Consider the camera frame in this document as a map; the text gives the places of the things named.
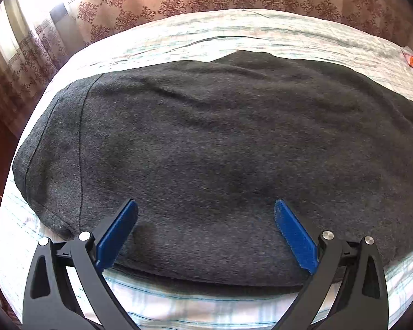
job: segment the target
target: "metal pin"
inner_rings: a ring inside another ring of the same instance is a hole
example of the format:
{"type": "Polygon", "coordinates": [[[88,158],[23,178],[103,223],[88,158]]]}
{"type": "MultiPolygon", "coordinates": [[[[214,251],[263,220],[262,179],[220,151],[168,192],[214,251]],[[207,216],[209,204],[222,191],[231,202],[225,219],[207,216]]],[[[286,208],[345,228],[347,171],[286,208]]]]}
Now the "metal pin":
{"type": "Polygon", "coordinates": [[[323,238],[324,239],[327,239],[328,241],[330,241],[331,239],[333,239],[333,237],[335,237],[335,236],[333,235],[333,233],[331,231],[325,230],[323,232],[323,238]]]}
{"type": "Polygon", "coordinates": [[[90,232],[81,232],[80,235],[78,236],[78,238],[80,239],[80,241],[86,241],[90,238],[90,232]]]}
{"type": "Polygon", "coordinates": [[[366,236],[366,237],[364,238],[364,240],[366,241],[367,244],[373,244],[373,243],[375,243],[375,241],[373,240],[373,238],[370,237],[370,236],[366,236]]]}
{"type": "Polygon", "coordinates": [[[40,245],[40,246],[45,246],[46,244],[48,244],[49,243],[49,238],[47,238],[47,237],[43,237],[42,239],[40,239],[39,241],[38,241],[38,244],[40,245]]]}

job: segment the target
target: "folded clothing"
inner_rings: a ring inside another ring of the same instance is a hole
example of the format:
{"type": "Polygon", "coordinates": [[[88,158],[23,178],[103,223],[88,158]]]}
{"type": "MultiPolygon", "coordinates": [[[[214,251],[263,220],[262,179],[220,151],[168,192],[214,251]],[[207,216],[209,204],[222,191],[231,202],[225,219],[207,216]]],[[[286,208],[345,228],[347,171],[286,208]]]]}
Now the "folded clothing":
{"type": "Polygon", "coordinates": [[[344,66],[238,51],[115,71],[58,92],[13,162],[64,238],[124,199],[140,209],[117,263],[177,279],[292,286],[284,197],[320,229],[413,250],[413,102],[344,66]]]}

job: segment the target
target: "plaid bed sheet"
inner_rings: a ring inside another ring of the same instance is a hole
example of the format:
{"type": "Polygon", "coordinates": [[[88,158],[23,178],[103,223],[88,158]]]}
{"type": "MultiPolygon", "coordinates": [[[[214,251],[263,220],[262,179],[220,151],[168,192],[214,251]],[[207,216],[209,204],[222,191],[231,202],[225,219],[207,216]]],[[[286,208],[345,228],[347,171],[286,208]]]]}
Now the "plaid bed sheet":
{"type": "MultiPolygon", "coordinates": [[[[404,58],[404,51],[411,51],[382,38],[335,22],[279,11],[192,13],[119,33],[73,56],[47,87],[18,146],[53,96],[74,80],[170,61],[213,61],[236,50],[344,65],[413,101],[413,69],[404,58]]],[[[44,236],[60,240],[24,201],[10,170],[0,208],[0,287],[20,320],[29,266],[37,242],[44,236]]],[[[76,272],[68,271],[83,313],[97,321],[76,272]]],[[[114,270],[105,271],[104,277],[132,319],[147,329],[269,329],[296,297],[296,293],[265,298],[205,296],[114,270]]],[[[413,300],[413,252],[386,269],[386,280],[390,328],[413,300]]],[[[339,284],[332,285],[315,321],[328,314],[338,289],[339,284]]]]}

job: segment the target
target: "striped bed sheet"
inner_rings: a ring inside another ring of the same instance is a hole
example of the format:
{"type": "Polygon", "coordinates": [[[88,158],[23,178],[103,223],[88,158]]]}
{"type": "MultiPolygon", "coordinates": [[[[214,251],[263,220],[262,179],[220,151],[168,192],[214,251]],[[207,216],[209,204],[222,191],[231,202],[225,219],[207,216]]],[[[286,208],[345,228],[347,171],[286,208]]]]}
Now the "striped bed sheet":
{"type": "MultiPolygon", "coordinates": [[[[413,101],[413,69],[402,49],[382,38],[331,21],[291,13],[247,9],[191,13],[155,21],[94,43],[74,55],[47,87],[18,147],[53,96],[74,80],[178,60],[213,61],[236,50],[329,61],[362,73],[413,101]]],[[[26,277],[37,242],[58,235],[42,225],[9,172],[0,207],[0,288],[22,320],[26,277]]],[[[83,313],[97,321],[74,269],[68,269],[83,313]]],[[[389,328],[413,300],[413,252],[385,270],[389,328]]],[[[265,329],[285,313],[296,293],[229,298],[164,287],[113,269],[104,278],[132,319],[147,329],[265,329]]],[[[333,284],[315,321],[330,309],[333,284]]]]}

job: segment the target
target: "floral curtain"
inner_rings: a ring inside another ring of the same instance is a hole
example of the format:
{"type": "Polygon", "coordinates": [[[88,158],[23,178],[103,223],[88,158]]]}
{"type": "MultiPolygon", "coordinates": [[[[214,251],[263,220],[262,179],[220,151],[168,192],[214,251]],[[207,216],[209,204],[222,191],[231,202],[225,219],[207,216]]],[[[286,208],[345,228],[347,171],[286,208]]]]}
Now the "floral curtain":
{"type": "Polygon", "coordinates": [[[0,6],[0,120],[16,136],[73,53],[150,21],[219,9],[275,9],[347,24],[401,46],[413,26],[406,0],[63,0],[58,18],[55,9],[34,15],[49,4],[31,0],[25,6],[24,1],[29,0],[5,0],[0,6]]]}

